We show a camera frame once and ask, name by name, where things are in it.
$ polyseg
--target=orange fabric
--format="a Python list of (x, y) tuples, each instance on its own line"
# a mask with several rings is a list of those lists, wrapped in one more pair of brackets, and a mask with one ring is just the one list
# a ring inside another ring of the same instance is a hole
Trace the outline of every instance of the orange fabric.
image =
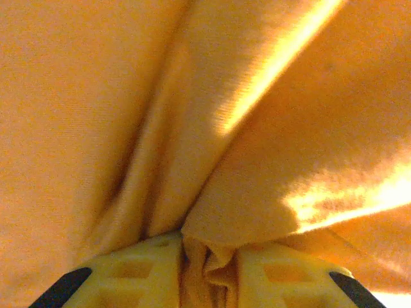
[(410, 292), (410, 9), (5, 4), (0, 306), (180, 227), (185, 307), (235, 307), (235, 249), (280, 238)]

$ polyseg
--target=yellow plastic object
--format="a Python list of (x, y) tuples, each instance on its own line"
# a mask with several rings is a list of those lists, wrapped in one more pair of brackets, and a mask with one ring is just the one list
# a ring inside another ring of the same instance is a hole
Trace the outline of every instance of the yellow plastic object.
[(238, 250), (238, 307), (357, 308), (333, 282), (334, 264), (275, 243)]
[(63, 308), (177, 308), (181, 264), (179, 233), (97, 257), (82, 264), (92, 274)]

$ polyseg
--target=fabric texture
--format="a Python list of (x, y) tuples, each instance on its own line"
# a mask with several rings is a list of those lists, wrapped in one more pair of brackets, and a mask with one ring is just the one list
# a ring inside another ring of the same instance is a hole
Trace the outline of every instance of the fabric texture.
[(411, 292), (409, 1), (2, 4), (0, 306), (178, 228), (183, 307), (279, 241)]

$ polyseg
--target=black corner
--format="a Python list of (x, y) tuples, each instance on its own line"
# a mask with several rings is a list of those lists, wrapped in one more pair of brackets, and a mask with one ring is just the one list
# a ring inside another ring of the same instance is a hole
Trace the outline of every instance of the black corner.
[(62, 307), (77, 289), (89, 278), (90, 268), (79, 268), (65, 274), (42, 294), (29, 308)]
[(354, 278), (336, 271), (330, 272), (329, 276), (358, 308), (386, 308)]

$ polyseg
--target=black plastic part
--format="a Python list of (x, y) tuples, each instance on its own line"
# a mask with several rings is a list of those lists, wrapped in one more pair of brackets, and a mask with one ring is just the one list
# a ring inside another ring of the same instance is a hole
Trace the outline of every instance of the black plastic part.
[(332, 271), (329, 276), (358, 308), (386, 308), (354, 278)]
[(60, 308), (70, 299), (78, 288), (89, 278), (90, 268), (79, 268), (58, 279), (29, 308)]

